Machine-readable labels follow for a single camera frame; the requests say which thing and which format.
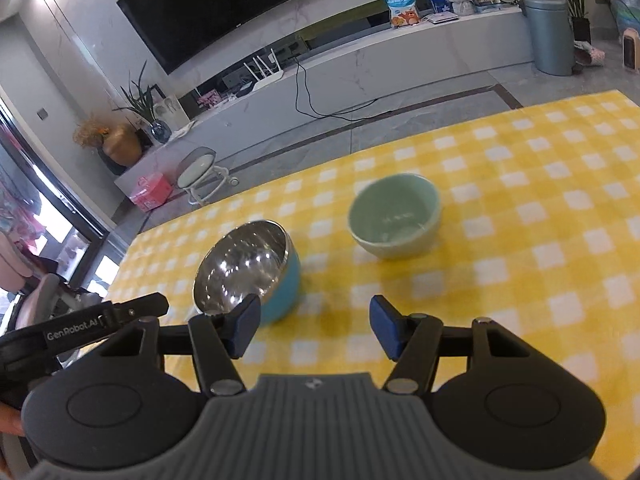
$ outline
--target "snack bag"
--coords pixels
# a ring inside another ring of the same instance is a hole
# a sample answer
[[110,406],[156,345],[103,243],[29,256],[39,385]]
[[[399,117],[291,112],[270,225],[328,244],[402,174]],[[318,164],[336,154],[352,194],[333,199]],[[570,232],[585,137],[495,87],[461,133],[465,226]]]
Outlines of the snack bag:
[[415,0],[386,0],[386,4],[391,10],[391,25],[394,27],[420,23]]

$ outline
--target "bowl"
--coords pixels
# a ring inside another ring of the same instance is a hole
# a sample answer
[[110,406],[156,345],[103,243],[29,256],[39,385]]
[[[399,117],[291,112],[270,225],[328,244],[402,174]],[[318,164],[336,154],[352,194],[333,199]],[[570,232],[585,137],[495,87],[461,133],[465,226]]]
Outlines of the bowl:
[[364,250],[379,258],[415,256],[433,244],[441,212],[433,182],[399,173],[358,194],[349,210],[349,230]]
[[204,257],[193,299],[204,314],[224,314],[257,294],[265,325],[294,306],[299,287],[300,259],[291,238],[276,222],[258,220],[233,229]]

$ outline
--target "stool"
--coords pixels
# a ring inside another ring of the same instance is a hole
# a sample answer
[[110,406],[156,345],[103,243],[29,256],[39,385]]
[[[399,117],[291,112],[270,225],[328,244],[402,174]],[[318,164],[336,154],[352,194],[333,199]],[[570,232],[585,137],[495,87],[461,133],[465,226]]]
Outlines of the stool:
[[[207,201],[214,196],[225,182],[229,182],[232,186],[237,186],[239,180],[232,176],[229,177],[229,170],[216,166],[214,164],[216,160],[216,152],[210,148],[201,146],[196,148],[189,155],[187,155],[176,170],[178,180],[176,185],[189,193],[192,200],[189,200],[191,205],[206,205]],[[207,193],[205,196],[200,196],[197,192],[198,188],[208,184],[212,175],[220,177],[219,184],[213,189],[213,191]]]

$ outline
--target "bowl rim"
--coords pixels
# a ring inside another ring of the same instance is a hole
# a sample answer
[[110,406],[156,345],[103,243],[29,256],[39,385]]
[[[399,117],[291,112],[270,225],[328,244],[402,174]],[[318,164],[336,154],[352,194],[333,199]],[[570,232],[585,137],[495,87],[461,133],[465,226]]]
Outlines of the bowl rim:
[[275,220],[266,220],[266,219],[251,220],[249,222],[240,224],[239,226],[236,226],[233,229],[231,229],[231,231],[227,232],[222,238],[220,238],[220,240],[218,240],[216,243],[213,244],[213,247],[210,248],[209,251],[207,251],[207,254],[205,254],[204,258],[200,261],[200,264],[198,265],[198,270],[196,271],[195,278],[193,279],[193,303],[195,304],[196,310],[198,312],[200,312],[201,314],[206,314],[206,312],[200,309],[200,306],[198,305],[198,300],[196,299],[196,283],[198,282],[198,275],[200,274],[200,269],[202,268],[202,264],[204,263],[204,261],[214,251],[216,246],[222,240],[228,237],[232,232],[238,230],[241,227],[245,227],[249,224],[257,224],[257,223],[263,223],[263,222],[268,224],[273,224],[277,228],[279,228],[284,234],[284,239],[285,239],[284,256],[282,257],[282,266],[281,266],[282,272],[273,280],[273,283],[271,283],[268,293],[265,294],[263,298],[260,298],[260,306],[264,306],[264,304],[267,303],[267,301],[269,301],[269,298],[273,294],[273,291],[276,289],[276,285],[280,283],[280,279],[284,275],[284,270],[286,270],[287,267],[289,267],[289,259],[290,259],[289,254],[293,248],[293,240],[291,239],[291,236],[289,236],[289,233],[287,233],[287,231],[284,229],[284,227],[278,224]]
[[424,234],[425,231],[430,230],[431,228],[433,228],[439,221],[440,221],[440,216],[442,214],[442,201],[440,200],[440,191],[438,190],[438,187],[428,178],[417,174],[417,173],[409,173],[407,171],[403,171],[402,173],[394,173],[391,175],[387,175],[384,176],[382,178],[379,178],[377,180],[374,180],[373,182],[369,182],[364,188],[362,188],[362,190],[356,195],[356,198],[353,199],[353,202],[351,203],[351,206],[349,208],[349,213],[347,215],[347,227],[349,228],[349,232],[351,233],[351,237],[353,237],[354,240],[357,241],[357,243],[359,244],[365,244],[368,245],[370,247],[377,247],[377,248],[394,248],[394,247],[398,247],[398,245],[400,245],[398,242],[370,242],[368,240],[365,240],[364,238],[360,238],[354,231],[353,228],[351,227],[351,213],[353,212],[353,208],[355,207],[355,204],[358,200],[358,198],[360,197],[361,194],[363,194],[367,189],[369,189],[371,186],[374,186],[375,184],[383,181],[383,180],[387,180],[390,178],[394,178],[396,176],[401,176],[401,175],[408,175],[408,176],[412,176],[415,178],[420,178],[421,180],[424,180],[427,184],[430,184],[431,187],[433,187],[434,191],[436,192],[436,207],[432,213],[432,215],[429,217],[429,219],[426,221],[426,223],[424,224],[424,226],[421,229],[416,230],[416,232],[405,238],[404,240],[402,240],[402,245],[405,245],[409,242],[413,242],[414,240],[417,240],[418,238],[420,238],[420,236],[422,236],[422,234]]

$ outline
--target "white marble tv stand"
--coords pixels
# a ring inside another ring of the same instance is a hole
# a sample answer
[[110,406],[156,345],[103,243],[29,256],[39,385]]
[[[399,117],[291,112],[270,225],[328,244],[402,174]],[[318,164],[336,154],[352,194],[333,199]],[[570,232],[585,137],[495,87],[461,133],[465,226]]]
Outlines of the white marble tv stand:
[[[302,63],[314,107],[336,113],[372,99],[451,77],[533,59],[526,18],[517,7],[465,16],[455,22],[388,29],[313,56]],[[149,151],[116,179],[130,194],[141,176],[175,168],[194,148],[208,146],[218,160],[313,121],[294,107],[296,67],[282,79],[198,117],[184,137]],[[303,89],[302,71],[299,76]],[[298,107],[311,113],[305,98]]]

